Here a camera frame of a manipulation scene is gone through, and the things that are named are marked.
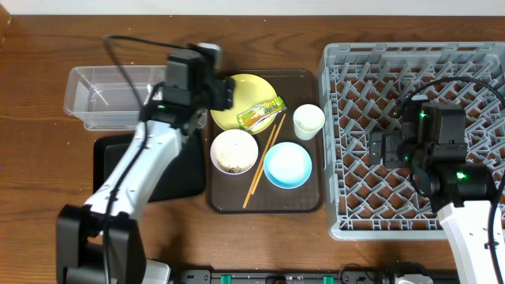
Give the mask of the yellow plate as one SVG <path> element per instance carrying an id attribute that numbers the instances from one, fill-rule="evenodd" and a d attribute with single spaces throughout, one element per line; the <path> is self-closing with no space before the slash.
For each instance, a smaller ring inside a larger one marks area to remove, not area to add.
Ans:
<path id="1" fill-rule="evenodd" d="M 229 110 L 211 110 L 214 123 L 222 130 L 241 129 L 238 116 L 256 105 L 277 98 L 270 83 L 257 75 L 242 73 L 231 77 L 234 80 L 233 107 Z"/>

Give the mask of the green snack wrapper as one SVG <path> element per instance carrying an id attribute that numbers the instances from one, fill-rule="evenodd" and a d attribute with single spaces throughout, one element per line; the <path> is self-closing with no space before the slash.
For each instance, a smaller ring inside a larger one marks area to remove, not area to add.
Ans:
<path id="1" fill-rule="evenodd" d="M 270 117 L 286 109 L 286 104 L 281 97 L 271 101 L 257 104 L 237 116 L 238 125 L 243 130 L 251 130 L 268 120 Z"/>

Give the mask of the white bowl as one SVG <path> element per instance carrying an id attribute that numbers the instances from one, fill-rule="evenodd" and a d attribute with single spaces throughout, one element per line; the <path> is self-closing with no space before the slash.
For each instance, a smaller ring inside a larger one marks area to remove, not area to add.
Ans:
<path id="1" fill-rule="evenodd" d="M 258 155 L 259 148 L 254 137 L 240 129 L 220 133 L 210 148 L 215 168 L 230 175 L 247 172 L 256 163 Z"/>

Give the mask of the white paper cup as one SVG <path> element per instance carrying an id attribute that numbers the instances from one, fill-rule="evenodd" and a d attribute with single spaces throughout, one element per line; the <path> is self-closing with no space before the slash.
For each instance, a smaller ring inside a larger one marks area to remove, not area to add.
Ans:
<path id="1" fill-rule="evenodd" d="M 293 114 L 294 132 L 300 140 L 311 140 L 323 127 L 324 112 L 316 105 L 304 104 Z"/>

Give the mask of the light blue bowl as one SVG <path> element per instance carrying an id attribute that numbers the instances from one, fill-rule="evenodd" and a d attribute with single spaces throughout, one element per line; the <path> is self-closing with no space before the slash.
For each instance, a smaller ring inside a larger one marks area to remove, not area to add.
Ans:
<path id="1" fill-rule="evenodd" d="M 299 144 L 282 142 L 267 151 L 264 174 L 281 189 L 296 189 L 307 182 L 312 173 L 309 153 Z"/>

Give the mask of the pile of rice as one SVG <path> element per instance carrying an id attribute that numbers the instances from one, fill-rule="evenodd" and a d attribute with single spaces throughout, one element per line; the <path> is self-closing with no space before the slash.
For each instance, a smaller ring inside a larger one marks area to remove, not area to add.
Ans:
<path id="1" fill-rule="evenodd" d="M 243 173 L 256 161 L 256 148 L 251 137 L 224 137 L 215 145 L 218 167 L 229 174 Z"/>

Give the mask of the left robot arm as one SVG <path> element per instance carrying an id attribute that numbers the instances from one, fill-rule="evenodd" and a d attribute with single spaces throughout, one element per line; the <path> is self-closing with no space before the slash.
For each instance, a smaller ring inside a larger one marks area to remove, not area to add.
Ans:
<path id="1" fill-rule="evenodd" d="M 172 46 L 165 79 L 138 98 L 139 122 L 126 152 L 101 187 L 56 222 L 59 283 L 168 283 L 170 266 L 146 257 L 139 221 L 167 167 L 205 110 L 233 106 L 234 79 L 220 78 L 221 47 Z"/>

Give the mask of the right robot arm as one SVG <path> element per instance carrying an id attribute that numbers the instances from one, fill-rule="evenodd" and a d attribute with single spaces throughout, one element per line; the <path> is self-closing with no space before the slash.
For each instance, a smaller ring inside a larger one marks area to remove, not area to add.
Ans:
<path id="1" fill-rule="evenodd" d="M 466 112 L 459 105 L 408 103 L 398 131 L 373 131 L 374 165 L 407 169 L 427 198 L 451 246 L 462 283 L 504 281 L 504 238 L 498 203 L 504 183 L 488 166 L 466 160 Z"/>

